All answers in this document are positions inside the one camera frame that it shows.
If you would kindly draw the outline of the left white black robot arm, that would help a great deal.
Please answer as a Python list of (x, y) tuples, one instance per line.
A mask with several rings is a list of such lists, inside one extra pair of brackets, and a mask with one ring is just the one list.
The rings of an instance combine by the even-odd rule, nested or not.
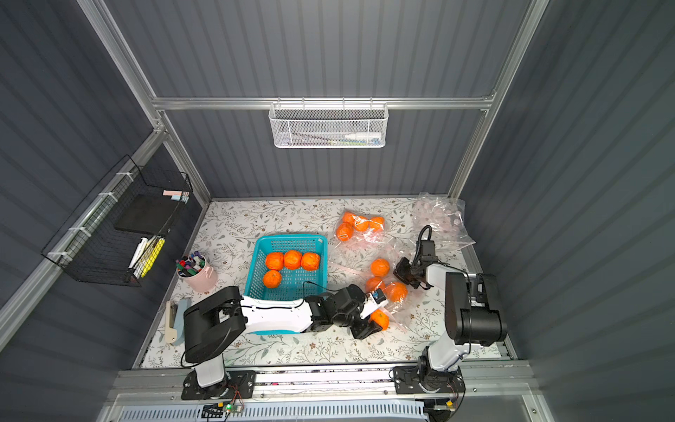
[(268, 301), (224, 288), (183, 314), (185, 363), (202, 389), (227, 380), (221, 355), (239, 336), (258, 332), (324, 332), (346, 327), (355, 339), (386, 329), (383, 311), (388, 298), (378, 288), (366, 293), (351, 284), (294, 301)]

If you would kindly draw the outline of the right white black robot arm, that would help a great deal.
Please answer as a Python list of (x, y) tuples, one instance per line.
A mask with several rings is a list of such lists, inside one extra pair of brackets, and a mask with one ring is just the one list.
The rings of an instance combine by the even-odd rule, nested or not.
[(460, 363), (475, 347), (506, 339), (508, 328), (496, 277), (470, 274), (441, 261), (432, 240), (432, 226), (418, 233), (413, 258), (401, 258), (394, 269), (404, 285), (425, 291), (438, 288), (445, 297), (445, 331), (418, 359), (413, 379), (423, 383), (459, 373)]

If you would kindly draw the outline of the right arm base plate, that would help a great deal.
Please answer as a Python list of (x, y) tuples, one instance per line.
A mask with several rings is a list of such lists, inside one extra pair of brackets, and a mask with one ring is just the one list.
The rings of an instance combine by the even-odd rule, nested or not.
[(419, 367), (398, 366), (390, 371), (398, 395), (443, 394), (461, 396), (466, 386), (459, 371), (439, 372)]

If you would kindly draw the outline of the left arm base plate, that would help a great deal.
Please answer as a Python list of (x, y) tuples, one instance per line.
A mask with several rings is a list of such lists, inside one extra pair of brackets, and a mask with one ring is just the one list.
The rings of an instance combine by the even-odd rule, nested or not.
[(184, 401), (249, 399), (253, 396), (257, 374), (252, 370), (226, 371), (224, 378), (218, 383), (201, 387), (197, 371), (194, 369), (183, 381), (181, 399)]

